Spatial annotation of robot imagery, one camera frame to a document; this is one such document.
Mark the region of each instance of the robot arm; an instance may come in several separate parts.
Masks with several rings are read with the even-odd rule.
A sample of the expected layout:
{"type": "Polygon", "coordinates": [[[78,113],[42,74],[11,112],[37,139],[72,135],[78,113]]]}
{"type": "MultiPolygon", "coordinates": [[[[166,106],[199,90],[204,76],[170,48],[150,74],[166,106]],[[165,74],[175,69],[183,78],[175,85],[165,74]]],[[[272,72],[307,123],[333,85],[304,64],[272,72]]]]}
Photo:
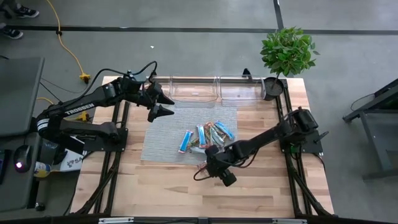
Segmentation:
{"type": "Polygon", "coordinates": [[[174,104],[163,94],[162,85],[149,79],[150,85],[145,88],[146,81],[146,78],[143,81],[137,81],[130,72],[98,87],[88,95],[83,94],[73,100],[51,105],[37,117],[37,131],[44,139],[63,145],[77,153],[83,151],[83,145],[70,136],[84,136],[94,140],[101,138],[102,141],[117,143],[120,140],[120,131],[115,123],[85,124],[67,121],[64,117],[97,106],[114,106],[122,100],[135,103],[137,106],[145,106],[149,110],[149,122],[153,122],[159,116],[174,114],[173,111],[157,104],[174,104]]]}
{"type": "Polygon", "coordinates": [[[250,140],[239,140],[224,147],[224,152],[218,153],[216,146],[206,149],[206,170],[210,177],[219,177],[225,186],[230,186],[236,177],[228,170],[229,166],[245,168],[243,165],[249,156],[256,156],[258,150],[273,141],[283,139],[292,144],[305,141],[306,135],[312,134],[318,128],[309,110],[297,109],[273,128],[261,133],[250,140]]]}

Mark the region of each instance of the computer mouse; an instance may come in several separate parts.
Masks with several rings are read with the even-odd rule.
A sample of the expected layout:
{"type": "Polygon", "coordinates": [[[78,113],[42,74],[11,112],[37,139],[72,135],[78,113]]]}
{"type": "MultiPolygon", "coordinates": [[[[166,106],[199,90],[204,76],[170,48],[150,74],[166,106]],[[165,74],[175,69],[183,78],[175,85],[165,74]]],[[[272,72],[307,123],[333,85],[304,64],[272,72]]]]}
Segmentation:
{"type": "Polygon", "coordinates": [[[33,147],[29,145],[19,146],[14,152],[14,167],[17,172],[24,173],[32,165],[33,147]]]}

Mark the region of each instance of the green leaves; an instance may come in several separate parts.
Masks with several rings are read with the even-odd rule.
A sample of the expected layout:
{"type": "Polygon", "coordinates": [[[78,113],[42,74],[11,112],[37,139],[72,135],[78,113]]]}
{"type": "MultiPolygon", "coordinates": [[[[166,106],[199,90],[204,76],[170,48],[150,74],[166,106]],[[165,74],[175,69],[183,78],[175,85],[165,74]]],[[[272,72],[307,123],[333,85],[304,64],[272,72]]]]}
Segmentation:
{"type": "Polygon", "coordinates": [[[278,53],[278,58],[281,60],[286,60],[286,56],[283,53],[278,53]]]}
{"type": "Polygon", "coordinates": [[[303,35],[303,30],[295,27],[282,29],[273,34],[267,34],[267,39],[262,41],[262,61],[264,67],[270,68],[271,73],[297,75],[305,69],[315,66],[312,53],[315,43],[310,35],[303,35]]]}
{"type": "Polygon", "coordinates": [[[277,68],[279,68],[281,65],[282,65],[282,62],[281,62],[281,61],[277,61],[277,62],[275,62],[275,63],[273,63],[273,64],[271,65],[271,68],[272,68],[272,69],[277,69],[277,68]]]}
{"type": "Polygon", "coordinates": [[[288,74],[289,74],[289,68],[286,67],[285,70],[284,70],[284,75],[286,76],[286,75],[288,75],[288,74]]]}

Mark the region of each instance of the person's shoe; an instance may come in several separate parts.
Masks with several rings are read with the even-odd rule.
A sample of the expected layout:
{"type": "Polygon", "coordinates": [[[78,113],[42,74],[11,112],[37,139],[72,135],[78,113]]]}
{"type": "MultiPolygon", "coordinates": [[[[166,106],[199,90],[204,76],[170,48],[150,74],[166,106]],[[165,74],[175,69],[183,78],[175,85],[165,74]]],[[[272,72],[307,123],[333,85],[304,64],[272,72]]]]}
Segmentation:
{"type": "Polygon", "coordinates": [[[25,6],[15,9],[14,13],[18,18],[35,18],[39,15],[39,12],[33,9],[29,9],[25,6]]]}
{"type": "Polygon", "coordinates": [[[22,36],[24,35],[23,32],[19,31],[19,30],[15,30],[15,29],[11,29],[8,26],[5,26],[3,29],[0,30],[2,32],[3,35],[5,35],[8,38],[17,40],[22,38],[22,36]]]}

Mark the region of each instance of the black cable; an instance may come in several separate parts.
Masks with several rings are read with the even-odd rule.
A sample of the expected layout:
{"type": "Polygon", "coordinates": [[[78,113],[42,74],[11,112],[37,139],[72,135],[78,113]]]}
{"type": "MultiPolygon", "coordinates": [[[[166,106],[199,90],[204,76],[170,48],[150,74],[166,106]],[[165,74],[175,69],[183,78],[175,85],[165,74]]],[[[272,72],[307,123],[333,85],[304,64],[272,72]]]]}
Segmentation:
{"type": "MultiPolygon", "coordinates": [[[[86,90],[85,90],[78,98],[72,100],[71,102],[69,102],[69,103],[67,103],[67,104],[64,104],[63,107],[72,105],[72,104],[76,103],[77,101],[79,101],[80,99],[82,99],[82,98],[89,92],[89,90],[91,89],[91,87],[93,87],[93,84],[94,84],[95,80],[98,78],[98,76],[99,76],[102,72],[104,72],[104,71],[110,71],[110,72],[118,73],[118,74],[121,74],[121,75],[127,75],[127,74],[125,74],[125,73],[123,73],[123,72],[119,72],[119,71],[116,71],[116,70],[113,70],[113,69],[110,69],[110,68],[103,68],[103,69],[101,69],[101,70],[95,75],[93,81],[90,83],[90,85],[88,86],[88,88],[86,88],[86,90]]],[[[55,108],[53,108],[53,109],[49,109],[47,112],[51,112],[51,111],[53,111],[53,110],[57,110],[57,107],[55,107],[55,108]]]]}
{"type": "Polygon", "coordinates": [[[150,65],[152,65],[153,63],[155,64],[155,68],[153,69],[152,72],[156,71],[157,62],[156,62],[156,61],[152,61],[152,62],[149,62],[147,65],[145,65],[145,67],[142,68],[139,72],[133,73],[132,75],[139,75],[139,74],[141,74],[143,71],[145,71],[145,69],[147,69],[147,68],[148,68],[150,65]]]}
{"type": "Polygon", "coordinates": [[[115,123],[115,125],[116,125],[116,124],[121,124],[121,125],[120,125],[120,127],[121,127],[121,126],[124,125],[124,122],[123,122],[123,121],[118,121],[118,122],[115,123]]]}
{"type": "Polygon", "coordinates": [[[70,207],[72,206],[72,202],[73,202],[73,198],[75,197],[75,193],[76,193],[76,186],[75,186],[75,189],[73,190],[73,195],[72,195],[72,198],[70,199],[69,205],[68,205],[67,209],[63,212],[63,216],[65,216],[67,214],[70,207]]]}
{"type": "Polygon", "coordinates": [[[354,104],[355,104],[356,102],[358,102],[359,100],[362,100],[363,98],[366,98],[366,97],[368,97],[368,96],[371,96],[371,95],[374,95],[374,93],[368,94],[368,95],[366,95],[366,96],[362,96],[361,98],[359,98],[359,99],[357,99],[356,101],[354,101],[354,102],[351,104],[351,106],[350,106],[351,111],[354,111],[353,106],[354,106],[354,104]]]}
{"type": "Polygon", "coordinates": [[[300,145],[300,147],[298,148],[298,153],[295,153],[297,155],[297,157],[294,157],[293,156],[294,154],[290,154],[294,160],[301,159],[301,154],[302,154],[301,149],[302,149],[302,145],[300,145]]]}
{"type": "Polygon", "coordinates": [[[45,87],[45,85],[44,85],[42,82],[40,82],[40,84],[41,84],[49,93],[51,93],[51,95],[53,95],[58,101],[61,101],[61,102],[62,102],[62,100],[60,100],[57,96],[55,96],[54,93],[52,93],[47,87],[45,87]]]}
{"type": "Polygon", "coordinates": [[[241,166],[239,168],[247,168],[248,166],[250,166],[251,163],[254,161],[254,158],[256,158],[257,152],[259,152],[259,149],[257,149],[257,151],[254,153],[253,157],[251,158],[250,162],[247,165],[241,166]]]}
{"type": "MultiPolygon", "coordinates": [[[[150,65],[152,65],[153,63],[155,64],[155,68],[154,68],[153,71],[150,73],[150,75],[152,76],[152,74],[156,72],[156,68],[157,68],[157,62],[156,62],[156,61],[151,61],[151,62],[149,62],[149,63],[148,63],[147,65],[145,65],[144,68],[142,68],[139,72],[132,73],[132,74],[130,74],[130,75],[134,76],[134,75],[139,75],[139,74],[141,74],[143,71],[145,71],[145,70],[146,70],[150,65]]],[[[122,80],[121,86],[123,86],[124,78],[125,78],[126,76],[128,76],[128,75],[129,75],[129,74],[123,74],[123,80],[122,80]]]]}
{"type": "Polygon", "coordinates": [[[81,91],[71,91],[71,90],[67,90],[66,88],[60,87],[60,86],[58,86],[57,84],[52,83],[52,82],[46,80],[45,78],[42,78],[42,79],[43,79],[44,81],[48,82],[49,84],[51,84],[51,85],[53,85],[53,86],[56,86],[56,87],[60,88],[61,90],[64,90],[64,91],[67,91],[67,92],[70,92],[70,93],[82,93],[83,91],[85,91],[85,90],[87,89],[87,86],[88,86],[88,85],[86,85],[86,87],[85,87],[84,89],[82,89],[81,91]]]}
{"type": "Polygon", "coordinates": [[[321,161],[321,163],[323,165],[323,170],[326,171],[325,162],[323,161],[323,159],[316,153],[313,153],[313,155],[318,157],[318,159],[321,161]]]}
{"type": "Polygon", "coordinates": [[[207,168],[207,166],[202,167],[201,169],[199,169],[198,172],[196,172],[196,173],[193,175],[193,179],[194,179],[195,181],[201,181],[201,180],[206,180],[206,179],[211,178],[210,176],[204,177],[204,178],[201,178],[201,179],[197,179],[197,178],[196,178],[196,176],[197,176],[200,172],[204,171],[206,168],[207,168]]]}
{"type": "Polygon", "coordinates": [[[248,166],[250,166],[253,163],[254,158],[256,158],[256,155],[257,155],[258,152],[259,152],[259,149],[256,150],[256,152],[253,154],[250,162],[247,165],[245,165],[245,166],[242,166],[242,165],[247,161],[247,159],[244,159],[243,161],[238,161],[238,162],[236,162],[234,164],[232,164],[230,162],[225,162],[225,161],[222,161],[222,160],[219,160],[219,159],[217,159],[217,161],[222,162],[222,163],[227,164],[227,165],[230,165],[232,167],[237,167],[237,168],[242,168],[243,169],[243,168],[247,168],[248,166]]]}
{"type": "Polygon", "coordinates": [[[86,154],[83,156],[83,160],[85,160],[93,151],[88,151],[86,154]]]}

